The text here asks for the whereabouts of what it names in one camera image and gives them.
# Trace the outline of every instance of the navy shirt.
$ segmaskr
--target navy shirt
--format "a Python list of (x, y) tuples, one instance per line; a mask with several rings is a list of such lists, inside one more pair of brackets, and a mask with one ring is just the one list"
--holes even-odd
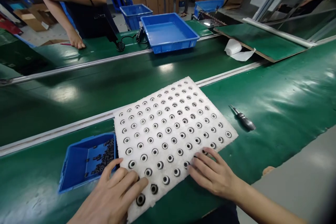
[(100, 27), (100, 21), (95, 19), (95, 16), (101, 14), (105, 14), (114, 32), (119, 33), (111, 13), (108, 10), (107, 4), (93, 7), (75, 2), (65, 2), (65, 6), (83, 39), (106, 35), (105, 27)]

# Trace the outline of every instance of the red object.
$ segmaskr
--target red object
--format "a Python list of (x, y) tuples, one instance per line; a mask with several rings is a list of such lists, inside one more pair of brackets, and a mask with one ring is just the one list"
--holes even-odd
[(22, 31), (10, 20), (0, 14), (0, 28), (7, 30), (12, 34), (21, 34)]

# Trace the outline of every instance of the blue plastic tray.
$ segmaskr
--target blue plastic tray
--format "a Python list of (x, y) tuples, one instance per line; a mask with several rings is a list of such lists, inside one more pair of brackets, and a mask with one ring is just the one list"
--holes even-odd
[(68, 192), (100, 178), (105, 166), (116, 158), (116, 145), (114, 133), (91, 136), (69, 145), (65, 154), (58, 193)]
[(207, 0), (207, 1), (195, 2), (194, 15), (198, 17), (199, 11), (214, 12), (216, 11), (217, 6), (221, 8), (223, 4), (224, 0)]
[(153, 15), (153, 11), (143, 4), (121, 6), (120, 10), (130, 30), (140, 29), (139, 22), (142, 16)]
[(141, 17), (155, 54), (194, 47), (199, 36), (176, 13)]

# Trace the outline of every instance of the worker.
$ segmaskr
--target worker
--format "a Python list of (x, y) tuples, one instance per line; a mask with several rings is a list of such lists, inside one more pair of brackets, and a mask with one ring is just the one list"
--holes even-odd
[[(192, 166), (188, 166), (188, 171), (197, 184), (218, 197), (233, 201), (258, 223), (305, 223), (239, 179), (212, 148), (204, 148), (204, 151), (208, 152), (215, 161), (200, 152), (195, 154)], [(126, 221), (128, 208), (148, 185), (148, 180), (145, 177), (138, 180), (138, 174), (135, 171), (128, 172), (125, 168), (119, 168), (110, 178), (111, 171), (122, 160), (115, 159), (106, 166), (96, 188), (68, 224), (124, 223)], [(235, 206), (234, 211), (235, 213), (231, 211), (232, 216), (238, 221)], [(223, 216), (223, 213), (221, 208), (219, 211), (217, 209), (197, 223), (221, 223), (222, 220), (225, 220), (225, 223), (238, 223), (228, 221), (229, 217)]]
[[(113, 29), (119, 33), (106, 0), (43, 0), (51, 14), (65, 29), (72, 46), (82, 49), (85, 44), (82, 39), (106, 36)], [(72, 17), (79, 32), (71, 25), (60, 1), (65, 3), (66, 9)]]

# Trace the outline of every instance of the floor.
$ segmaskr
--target floor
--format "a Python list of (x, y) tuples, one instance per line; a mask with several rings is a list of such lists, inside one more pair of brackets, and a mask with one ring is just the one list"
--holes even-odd
[[(308, 223), (323, 223), (335, 203), (336, 126), (263, 176), (253, 187)], [(256, 223), (240, 208), (241, 224)]]

